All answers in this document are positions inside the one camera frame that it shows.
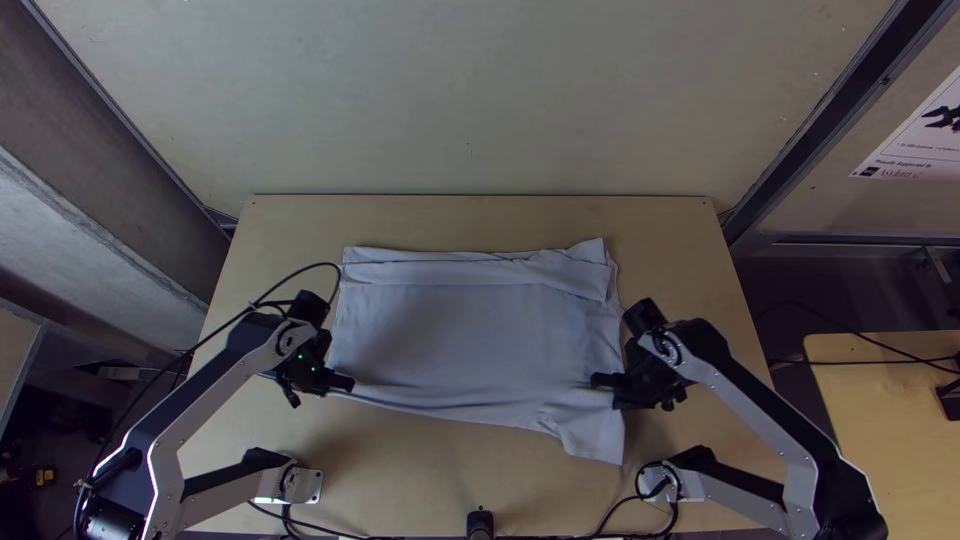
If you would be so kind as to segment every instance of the poster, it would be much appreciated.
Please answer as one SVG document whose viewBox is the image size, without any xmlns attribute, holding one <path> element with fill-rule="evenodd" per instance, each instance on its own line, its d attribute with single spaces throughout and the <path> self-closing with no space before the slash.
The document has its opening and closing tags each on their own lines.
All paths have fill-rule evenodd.
<svg viewBox="0 0 960 540">
<path fill-rule="evenodd" d="M 960 182 L 960 67 L 850 176 Z"/>
</svg>

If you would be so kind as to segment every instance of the folded shirt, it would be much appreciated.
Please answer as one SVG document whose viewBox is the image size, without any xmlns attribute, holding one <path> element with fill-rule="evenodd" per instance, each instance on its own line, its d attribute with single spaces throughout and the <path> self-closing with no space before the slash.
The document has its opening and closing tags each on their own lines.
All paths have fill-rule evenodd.
<svg viewBox="0 0 960 540">
<path fill-rule="evenodd" d="M 346 248 L 329 367 L 415 414 L 548 433 L 621 464 L 596 371 L 623 370 L 616 265 L 602 239 L 521 253 Z"/>
</svg>

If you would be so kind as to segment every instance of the black cable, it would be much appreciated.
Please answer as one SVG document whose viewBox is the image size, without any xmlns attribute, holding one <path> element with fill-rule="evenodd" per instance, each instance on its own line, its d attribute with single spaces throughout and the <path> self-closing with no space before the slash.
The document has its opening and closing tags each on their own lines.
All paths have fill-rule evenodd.
<svg viewBox="0 0 960 540">
<path fill-rule="evenodd" d="M 300 536 L 294 532 L 293 527 L 290 524 L 290 521 L 293 519 L 290 517 L 290 505 L 283 505 L 283 510 L 280 511 L 281 516 L 283 517 L 283 530 L 287 532 L 287 536 L 292 540 L 303 540 Z"/>
<path fill-rule="evenodd" d="M 173 376 L 173 382 L 170 383 L 170 388 L 167 390 L 167 395 L 170 395 L 171 392 L 177 389 L 177 382 L 180 380 L 180 375 L 183 374 L 183 368 L 187 367 L 187 357 L 183 357 L 183 360 L 180 361 L 180 365 L 177 366 L 177 373 Z"/>
<path fill-rule="evenodd" d="M 657 483 L 657 485 L 655 485 L 653 489 L 650 490 L 650 493 L 641 493 L 639 482 L 638 482 L 640 478 L 640 473 L 643 472 L 644 469 L 650 466 L 663 467 L 664 470 L 668 471 L 670 475 L 673 476 L 674 481 L 671 482 L 669 478 L 664 478 L 659 483 Z M 670 484 L 675 484 L 677 486 L 677 497 L 675 501 L 670 503 L 670 521 L 667 523 L 667 525 L 663 529 L 655 533 L 643 533 L 643 534 L 604 533 L 603 532 L 604 527 L 607 526 L 607 522 L 610 521 L 610 517 L 613 516 L 614 512 L 616 512 L 618 508 L 620 508 L 621 506 L 623 506 L 624 504 L 630 501 L 643 501 L 643 500 L 648 500 L 653 497 L 656 497 L 664 489 L 666 489 L 667 486 L 669 486 Z M 591 534 L 588 534 L 587 536 L 575 536 L 575 537 L 569 538 L 568 540 L 595 540 L 597 538 L 624 538 L 624 539 L 631 539 L 631 540 L 646 540 L 646 539 L 653 539 L 653 538 L 669 538 L 671 532 L 673 531 L 673 528 L 677 525 L 677 520 L 680 519 L 680 505 L 678 504 L 678 501 L 680 500 L 680 497 L 681 497 L 680 477 L 677 476 L 676 471 L 674 471 L 668 465 L 664 465 L 662 462 L 655 461 L 652 463 L 648 463 L 637 470 L 637 475 L 634 478 L 633 485 L 636 487 L 637 494 L 630 495 L 629 497 L 624 497 L 619 501 L 617 501 L 616 503 L 614 503 L 614 505 L 611 506 L 609 510 L 607 510 L 607 513 L 604 514 L 603 519 L 600 520 L 600 524 L 597 525 L 596 530 L 594 530 Z"/>
<path fill-rule="evenodd" d="M 67 534 L 68 532 L 70 532 L 70 531 L 72 531 L 72 530 L 73 530 L 73 527 L 72 527 L 72 526 L 71 526 L 71 527 L 67 527 L 66 529 L 60 531 L 60 534 L 58 534 L 57 536 L 54 536 L 54 537 L 53 537 L 53 540 L 60 540 L 61 538 L 63 538 L 63 535 Z"/>
<path fill-rule="evenodd" d="M 950 369 L 950 368 L 947 368 L 947 367 L 938 366 L 937 364 L 934 364 L 934 362 L 940 362 L 940 361 L 942 361 L 942 360 L 950 360 L 950 359 L 954 358 L 953 356 L 944 356 L 944 357 L 941 357 L 941 358 L 920 358 L 919 356 L 910 354 L 910 353 L 908 353 L 908 352 L 906 352 L 906 351 L 903 351 L 903 350 L 901 350 L 901 349 L 898 349 L 898 348 L 896 348 L 896 347 L 894 347 L 894 346 L 892 346 L 892 345 L 887 345 L 886 343 L 882 343 L 882 342 L 877 341 L 877 340 L 875 340 L 875 339 L 873 339 L 873 338 L 871 338 L 871 337 L 868 337 L 868 336 L 864 335 L 862 332 L 858 332 L 857 330 L 854 330 L 854 329 L 851 328 L 850 326 L 848 326 L 848 325 L 846 325 L 846 324 L 844 324 L 844 323 L 842 323 L 842 322 L 840 322 L 840 321 L 838 321 L 838 320 L 836 320 L 836 319 L 834 319 L 834 318 L 832 318 L 832 317 L 830 317 L 830 316 L 824 315 L 823 313 L 817 311 L 816 309 L 813 309 L 812 307 L 804 304 L 803 302 L 798 302 L 798 301 L 796 301 L 796 300 L 784 300 L 783 302 L 777 302 L 776 304 L 774 304 L 774 305 L 772 305 L 772 306 L 764 309 L 764 310 L 761 311 L 759 314 L 757 314 L 756 317 L 753 318 L 753 323 L 754 323 L 754 325 L 756 325 L 757 321 L 759 321 L 760 319 L 766 317 L 766 316 L 767 316 L 768 314 L 770 314 L 771 312 L 776 311 L 777 309 L 780 309 L 780 308 L 786 307 L 786 306 L 793 306 L 793 307 L 798 308 L 798 309 L 800 309 L 800 310 L 802 310 L 802 311 L 806 311 L 807 313 L 809 313 L 809 314 L 811 314 L 811 315 L 813 315 L 813 316 L 815 316 L 815 317 L 818 317 L 818 318 L 820 318 L 820 319 L 822 319 L 822 320 L 824 320 L 824 321 L 827 321 L 827 322 L 829 322 L 830 324 L 832 324 L 832 325 L 834 325 L 834 326 L 842 329 L 843 331 L 845 331 L 845 332 L 847 332 L 847 333 L 849 333 L 849 334 L 853 334 L 853 335 L 857 336 L 858 338 L 860 338 L 860 339 L 862 339 L 862 340 L 864 340 L 864 341 L 866 341 L 866 342 L 868 342 L 868 343 L 872 343 L 872 344 L 876 345 L 877 347 L 880 347 L 880 348 L 883 348 L 883 349 L 887 349 L 888 351 L 891 351 L 891 352 L 895 352 L 895 353 L 897 353 L 897 354 L 899 354 L 899 355 L 901 355 L 901 356 L 905 356 L 905 357 L 907 357 L 907 358 L 910 358 L 911 360 L 910 360 L 910 361 L 907 361 L 907 360 L 892 360 L 892 361 L 889 361 L 889 362 L 883 362 L 883 361 L 864 361 L 864 362 L 859 362 L 859 363 L 852 363 L 852 362 L 851 362 L 851 363 L 842 363 L 842 362 L 819 362 L 819 363 L 814 363 L 814 362 L 810 362 L 809 360 L 782 361 L 782 362 L 784 362 L 784 363 L 787 363 L 787 364 L 810 364 L 810 365 L 926 364 L 926 365 L 928 365 L 928 366 L 930 366 L 930 367 L 932 367 L 932 368 L 934 368 L 934 369 L 939 369 L 940 371 L 945 371 L 945 372 L 947 372 L 947 373 L 953 373 L 954 375 L 960 375 L 960 371 L 958 371 L 958 370 Z"/>
<path fill-rule="evenodd" d="M 336 531 L 336 530 L 333 530 L 333 529 L 328 529 L 328 528 L 326 528 L 326 527 L 321 527 L 321 526 L 319 526 L 319 525 L 314 525 L 314 524 L 312 524 L 312 523 L 306 523 L 306 522 L 304 522 L 304 521 L 299 521 L 299 520 L 296 520 L 296 519 L 293 519 L 293 518 L 290 518 L 290 517 L 284 517 L 282 514 L 275 514 L 275 513 L 271 512 L 271 511 L 267 510 L 266 508 L 263 508 L 262 506 L 260 506 L 260 505 L 258 505 L 258 504 L 255 504 L 255 503 L 253 503 L 253 502 L 251 502 L 251 501 L 247 501 L 247 504 L 249 504 L 250 506 L 252 506 L 257 512 L 260 512 L 261 514 L 266 514 L 266 515 L 268 515 L 268 516 L 272 516 L 272 517 L 275 517 L 275 518 L 283 521 L 285 525 L 296 525 L 297 527 L 305 527 L 305 528 L 307 528 L 307 529 L 314 529 L 314 530 L 317 530 L 317 531 L 320 531 L 320 532 L 325 532 L 325 533 L 327 533 L 327 534 L 331 534 L 331 535 L 333 535 L 333 536 L 342 536 L 342 537 L 344 537 L 344 538 L 350 538 L 351 540 L 373 540 L 373 539 L 376 539 L 376 538 L 381 538 L 381 537 L 378 537 L 378 536 L 357 536 L 357 535 L 355 535 L 355 534 L 349 534 L 349 533 L 345 533 L 345 532 L 341 532 L 341 531 Z M 289 515 L 289 508 L 290 508 L 290 505 L 289 505 L 289 504 L 284 505 L 284 509 L 288 510 L 287 515 Z"/>
<path fill-rule="evenodd" d="M 641 467 L 639 470 L 637 470 L 637 478 L 639 478 L 640 472 L 643 471 L 644 468 L 649 467 L 651 465 L 659 465 L 661 467 L 664 467 L 664 469 L 669 471 L 670 475 L 673 476 L 674 481 L 671 482 L 669 478 L 664 478 L 656 486 L 654 486 L 654 488 L 650 491 L 650 493 L 641 493 L 640 488 L 637 487 L 636 495 L 631 495 L 629 497 L 624 497 L 620 499 L 619 501 L 614 503 L 614 505 L 611 506 L 609 510 L 607 510 L 607 513 L 604 514 L 603 519 L 600 520 L 600 525 L 597 526 L 597 529 L 593 533 L 587 536 L 574 536 L 574 537 L 568 538 L 567 540 L 596 540 L 598 538 L 626 538 L 630 540 L 649 540 L 649 539 L 655 539 L 655 538 L 668 539 L 670 537 L 671 532 L 673 531 L 673 528 L 677 525 L 677 520 L 680 518 L 680 506 L 677 501 L 670 502 L 670 521 L 667 523 L 667 525 L 663 529 L 661 529 L 658 532 L 644 533 L 644 534 L 623 534 L 623 533 L 604 533 L 603 532 L 603 528 L 606 527 L 607 522 L 610 521 L 610 517 L 613 516 L 614 512 L 616 512 L 617 509 L 619 509 L 621 506 L 623 506 L 624 504 L 630 501 L 647 500 L 652 497 L 656 497 L 657 495 L 660 494 L 660 492 L 666 489 L 667 486 L 669 486 L 670 484 L 675 483 L 678 486 L 677 499 L 679 500 L 680 498 L 679 477 L 677 476 L 677 473 L 674 472 L 673 469 L 671 469 L 670 467 L 663 465 L 662 463 L 654 462 L 654 463 L 645 465 L 644 467 Z M 384 537 L 357 536 L 353 534 L 348 534 L 342 531 L 328 529 L 326 527 L 321 527 L 320 525 L 314 525 L 312 523 L 306 523 L 304 521 L 293 519 L 292 517 L 290 517 L 291 505 L 289 504 L 286 504 L 283 506 L 283 509 L 281 511 L 282 513 L 280 514 L 275 514 L 267 510 L 266 508 L 263 508 L 262 506 L 259 506 L 253 503 L 252 501 L 247 501 L 247 504 L 250 505 L 254 510 L 262 514 L 266 514 L 268 516 L 279 519 L 281 522 L 283 522 L 283 528 L 286 531 L 287 536 L 295 540 L 300 540 L 300 537 L 297 536 L 297 534 L 293 531 L 292 529 L 293 525 L 296 525 L 298 527 L 305 527 L 308 529 L 314 529 L 314 530 L 324 532 L 333 536 L 342 536 L 344 538 L 350 538 L 351 540 L 387 540 Z"/>
<path fill-rule="evenodd" d="M 124 409 L 124 411 L 120 414 L 120 418 L 118 418 L 117 421 L 113 423 L 113 426 L 110 428 L 110 431 L 107 433 L 107 436 L 104 438 L 103 444 L 100 445 L 100 449 L 97 451 L 96 459 L 93 460 L 93 463 L 90 465 L 90 469 L 87 471 L 86 476 L 84 477 L 83 481 L 80 484 L 80 490 L 79 490 L 79 493 L 77 494 L 77 504 L 76 504 L 76 507 L 74 508 L 73 525 L 71 527 L 73 529 L 73 534 L 76 538 L 78 539 L 82 538 L 82 536 L 80 536 L 80 513 L 81 513 L 81 510 L 83 509 L 83 503 L 86 501 L 88 492 L 90 491 L 89 486 L 93 485 L 95 481 L 93 473 L 96 470 L 97 465 L 100 463 L 100 460 L 103 459 L 103 455 L 106 452 L 107 447 L 110 445 L 110 441 L 113 439 L 114 435 L 116 435 L 117 430 L 120 428 L 120 425 L 127 418 L 127 415 L 130 414 L 130 412 L 137 405 L 137 403 L 139 403 L 140 400 L 143 398 L 143 396 L 147 393 L 147 390 L 150 389 L 151 386 L 156 384 L 156 382 L 160 379 L 161 376 L 163 376 L 164 373 L 169 372 L 178 363 L 180 364 L 180 369 L 182 369 L 183 365 L 186 364 L 187 358 L 192 356 L 193 353 L 197 351 L 197 349 L 205 345 L 208 341 L 213 339 L 217 334 L 219 334 L 220 332 L 223 332 L 230 325 L 237 322 L 239 319 L 241 319 L 248 313 L 251 313 L 259 309 L 260 303 L 263 302 L 263 300 L 265 300 L 268 296 L 270 296 L 270 294 L 273 293 L 273 291 L 277 290 L 281 285 L 290 281 L 294 277 L 306 272 L 307 270 L 318 268 L 321 266 L 327 266 L 327 267 L 333 268 L 337 272 L 337 280 L 334 283 L 333 292 L 330 294 L 330 300 L 328 301 L 328 303 L 332 303 L 334 298 L 336 298 L 337 296 L 337 292 L 340 290 L 340 278 L 341 278 L 340 267 L 338 267 L 336 264 L 331 262 L 320 262 L 320 263 L 314 263 L 314 264 L 304 266 L 303 268 L 300 268 L 299 270 L 289 274 L 288 276 L 284 277 L 283 279 L 275 283 L 272 287 L 267 289 L 265 293 L 261 294 L 259 297 L 257 297 L 256 300 L 251 302 L 249 306 L 242 309 L 239 313 L 231 317 L 230 320 L 228 320 L 227 322 L 218 326 L 213 332 L 208 334 L 207 337 L 198 341 L 196 345 L 194 345 L 193 347 L 190 347 L 189 349 L 184 351 L 180 356 L 174 358 L 169 363 L 167 363 L 167 365 L 160 368 L 160 370 L 156 373 L 156 375 L 154 375 L 152 378 L 150 378 L 150 380 L 147 381 L 147 383 L 136 395 L 136 397 L 133 398 L 133 401 L 131 401 L 130 404 L 127 405 L 127 408 Z M 285 314 L 285 312 L 278 306 L 273 306 L 273 307 L 277 307 L 277 309 L 280 309 L 281 313 Z M 176 385 L 177 379 L 178 377 L 174 377 L 174 385 Z"/>
<path fill-rule="evenodd" d="M 275 290 L 277 290 L 278 288 L 280 288 L 280 286 L 283 285 L 284 283 L 286 283 L 286 282 L 290 281 L 291 279 L 299 276 L 300 274 L 306 272 L 307 270 L 312 270 L 312 269 L 314 269 L 314 268 L 319 268 L 319 267 L 321 267 L 321 266 L 327 266 L 327 267 L 333 268 L 333 269 L 336 270 L 336 272 L 337 272 L 337 281 L 336 281 L 336 283 L 335 283 L 334 286 L 333 286 L 333 293 L 330 294 L 330 299 L 327 300 L 327 303 L 328 303 L 328 304 L 332 304 L 332 303 L 333 303 L 333 300 L 337 297 L 337 292 L 340 291 L 340 278 L 343 277 L 343 274 L 340 272 L 340 267 L 337 266 L 337 265 L 335 265 L 335 264 L 333 264 L 333 263 L 331 263 L 331 262 L 314 263 L 314 264 L 310 264 L 310 265 L 304 266 L 303 268 L 297 270 L 296 272 L 293 272 L 292 274 L 290 274 L 290 275 L 288 275 L 287 277 L 285 277 L 285 278 L 281 279 L 280 281 L 278 281 L 273 287 L 270 287 L 269 289 L 267 289 L 267 292 L 261 294 L 259 298 L 257 298 L 256 300 L 254 300 L 253 303 L 254 303 L 255 305 L 259 305 L 259 304 L 260 304 L 261 302 L 263 302 L 268 296 L 270 296 L 270 294 L 271 294 L 273 291 L 275 291 Z"/>
</svg>

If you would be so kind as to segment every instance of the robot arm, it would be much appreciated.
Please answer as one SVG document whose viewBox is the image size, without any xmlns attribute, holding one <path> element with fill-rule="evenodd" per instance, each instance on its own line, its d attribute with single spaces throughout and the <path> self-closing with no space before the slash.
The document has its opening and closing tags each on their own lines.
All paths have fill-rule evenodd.
<svg viewBox="0 0 960 540">
<path fill-rule="evenodd" d="M 268 372 L 294 407 L 294 389 L 324 395 L 350 391 L 353 379 L 325 367 L 329 311 L 301 291 L 288 317 L 246 315 L 223 351 L 167 396 L 127 432 L 123 443 L 81 489 L 79 529 L 90 540 L 168 540 L 191 524 L 245 501 L 307 503 L 320 499 L 321 471 L 254 448 L 236 465 L 184 478 L 177 450 L 250 377 Z"/>
<path fill-rule="evenodd" d="M 294 390 L 325 395 L 350 391 L 353 379 L 325 367 L 330 333 L 321 328 L 329 306 L 301 291 L 288 317 L 251 313 L 231 330 L 225 349 L 167 396 L 101 462 L 78 501 L 80 538 L 170 540 L 191 524 L 245 501 L 315 504 L 321 471 L 254 448 L 240 463 L 184 478 L 177 449 L 251 376 L 274 378 L 294 407 Z M 618 409 L 672 410 L 685 388 L 710 388 L 787 461 L 786 484 L 734 469 L 697 446 L 651 464 L 638 475 L 638 492 L 667 480 L 652 500 L 713 500 L 797 540 L 886 538 L 866 476 L 803 415 L 730 354 L 726 341 L 701 319 L 667 323 L 642 300 L 624 314 L 635 336 L 625 347 L 626 373 L 594 374 L 595 386 L 614 390 Z M 471 513 L 468 536 L 493 537 L 492 515 Z"/>
<path fill-rule="evenodd" d="M 638 492 L 665 478 L 679 483 L 652 500 L 712 500 L 797 540 L 887 537 L 867 477 L 806 417 L 737 362 L 726 340 L 703 319 L 668 323 L 650 299 L 624 314 L 635 336 L 626 345 L 624 374 L 595 374 L 614 389 L 614 407 L 672 410 L 685 387 L 705 385 L 787 463 L 779 484 L 724 465 L 696 446 L 645 467 Z"/>
</svg>

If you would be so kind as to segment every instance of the wooden desk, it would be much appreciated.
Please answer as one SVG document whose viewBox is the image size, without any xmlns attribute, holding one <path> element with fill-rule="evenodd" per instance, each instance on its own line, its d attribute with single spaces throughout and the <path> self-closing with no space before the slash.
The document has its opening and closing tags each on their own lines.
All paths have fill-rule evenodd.
<svg viewBox="0 0 960 540">
<path fill-rule="evenodd" d="M 621 301 L 656 299 L 668 318 L 705 317 L 734 354 L 769 373 L 709 201 L 694 197 L 255 196 L 247 201 L 204 334 L 289 272 L 341 260 L 345 246 L 427 251 L 520 251 L 603 237 L 620 265 Z M 281 288 L 326 295 L 328 271 Z M 195 371 L 222 347 L 205 347 Z M 622 468 L 566 455 L 556 439 L 529 431 L 425 418 L 350 400 L 304 400 L 291 410 L 269 381 L 251 380 L 181 450 L 187 474 L 222 467 L 254 446 L 287 451 L 324 471 L 320 504 L 294 517 L 348 532 L 462 536 L 467 512 L 495 513 L 498 534 L 571 535 L 593 530 L 610 504 L 632 493 L 653 459 L 695 444 L 731 465 L 782 481 L 780 458 L 703 388 L 673 413 L 626 415 Z M 653 531 L 665 509 L 631 503 L 613 531 Z M 714 504 L 683 505 L 677 530 L 754 527 Z M 241 506 L 196 529 L 278 533 Z"/>
<path fill-rule="evenodd" d="M 960 331 L 868 335 L 922 358 L 960 350 Z M 816 362 L 903 360 L 851 334 L 810 335 L 804 349 Z M 840 449 L 870 479 L 890 538 L 956 537 L 960 422 L 946 419 L 934 389 L 957 375 L 909 364 L 813 366 L 813 372 Z"/>
</svg>

